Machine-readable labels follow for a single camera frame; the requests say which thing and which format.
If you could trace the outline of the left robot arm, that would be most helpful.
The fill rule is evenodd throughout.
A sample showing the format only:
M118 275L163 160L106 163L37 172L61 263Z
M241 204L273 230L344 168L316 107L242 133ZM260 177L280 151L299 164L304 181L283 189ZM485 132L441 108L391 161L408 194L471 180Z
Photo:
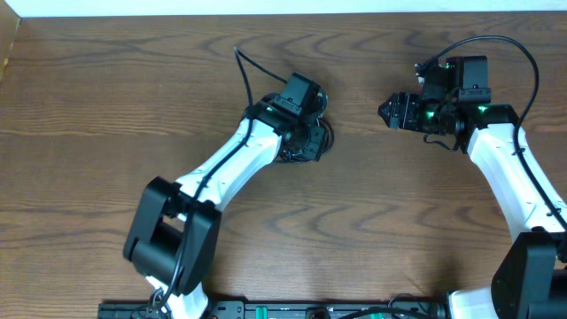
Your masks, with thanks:
M326 91L298 73L243 114L236 133L211 158L169 182L144 188L123 256L154 287L149 301L118 310L124 318L199 318L208 306L202 281L214 261L224 209L263 167L321 158Z

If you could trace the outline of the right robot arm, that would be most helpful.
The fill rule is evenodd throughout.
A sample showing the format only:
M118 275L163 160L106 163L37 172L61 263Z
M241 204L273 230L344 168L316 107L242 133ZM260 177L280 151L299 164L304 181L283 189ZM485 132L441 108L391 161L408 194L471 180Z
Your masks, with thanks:
M513 245L489 286L448 295L453 318L564 318L566 204L517 128L509 104L494 104L484 56L419 65L419 94L394 93L378 107L386 126L451 135L488 181Z

